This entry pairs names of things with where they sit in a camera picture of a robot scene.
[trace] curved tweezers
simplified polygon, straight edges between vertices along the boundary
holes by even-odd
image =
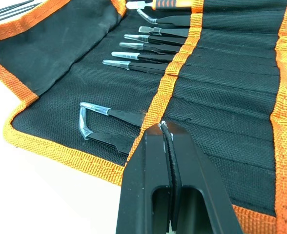
[[[80,121],[79,121],[79,130],[81,135],[84,137],[85,140],[92,139],[95,141],[98,141],[100,143],[113,146],[115,147],[119,153],[126,154],[128,155],[130,152],[130,149],[133,145],[134,139],[119,135],[119,134],[109,134],[109,133],[95,133],[91,131],[87,127],[87,121],[86,121],[86,109],[92,110],[94,112],[103,114],[103,115],[112,115],[117,118],[120,118],[126,122],[129,122],[133,125],[139,124],[139,119],[138,117],[144,116],[144,114],[140,113],[127,113],[127,112],[122,112],[122,111],[115,111],[111,110],[111,108],[107,108],[104,106],[99,106],[87,102],[81,102],[80,103]]]

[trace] flat-tip tweezers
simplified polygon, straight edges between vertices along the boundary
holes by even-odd
[[[135,50],[147,50],[156,52],[159,54],[176,54],[180,50],[180,46],[175,45],[155,45],[148,43],[127,43],[121,42],[120,47],[135,49]]]

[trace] pointed tweezers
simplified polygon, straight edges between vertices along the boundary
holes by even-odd
[[[168,45],[183,45],[186,38],[175,38],[175,37],[161,37],[161,36],[150,36],[150,35],[131,35],[125,34],[125,39],[136,40],[143,43],[156,43],[156,44],[168,44]]]
[[[103,60],[102,63],[109,66],[124,68],[126,70],[136,70],[159,75],[164,75],[165,70],[168,66],[168,64],[117,61],[106,59]]]
[[[168,16],[160,19],[154,19],[143,12],[141,9],[137,10],[138,14],[146,21],[152,24],[172,24],[173,26],[185,26],[190,27],[190,15],[188,16]]]
[[[133,113],[124,112],[118,110],[112,110],[104,106],[99,106],[87,102],[80,103],[80,122],[79,130],[81,135],[85,140],[92,139],[100,143],[115,147],[122,154],[129,154],[131,147],[133,145],[134,139],[131,137],[119,135],[119,134],[109,134],[109,133],[94,133],[87,127],[86,121],[86,109],[95,111],[97,113],[114,116],[125,122],[128,122],[135,126],[141,126],[144,114],[143,113]]]

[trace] orange handle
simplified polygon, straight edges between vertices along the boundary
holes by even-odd
[[[184,10],[192,6],[192,0],[153,0],[153,10]]]

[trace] screwdriver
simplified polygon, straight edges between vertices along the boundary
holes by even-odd
[[[120,47],[135,50],[153,51],[157,52],[158,54],[175,54],[179,52],[180,49],[180,46],[174,46],[174,45],[155,45],[155,44],[126,43],[126,42],[121,42]]]
[[[126,4],[129,10],[144,9],[146,6],[152,7],[153,10],[185,10],[191,8],[192,0],[153,0],[149,3],[145,1],[129,1]]]
[[[104,65],[124,68],[126,70],[136,70],[141,72],[148,72],[153,74],[164,75],[167,64],[159,63],[141,63],[131,61],[117,61],[117,60],[103,60]]]
[[[112,56],[125,58],[125,59],[132,59],[132,60],[147,60],[147,61],[158,61],[158,62],[165,62],[169,63],[173,60],[174,55],[145,55],[140,53],[131,53],[131,52],[112,52]]]
[[[164,34],[164,35],[187,38],[189,34],[189,28],[158,28],[158,27],[151,28],[147,26],[141,26],[139,27],[138,32],[151,33],[159,36],[162,36]]]
[[[150,35],[130,35],[125,34],[125,39],[137,40],[144,43],[157,43],[157,44],[168,44],[168,45],[183,45],[186,38],[174,38],[174,37],[159,37]]]

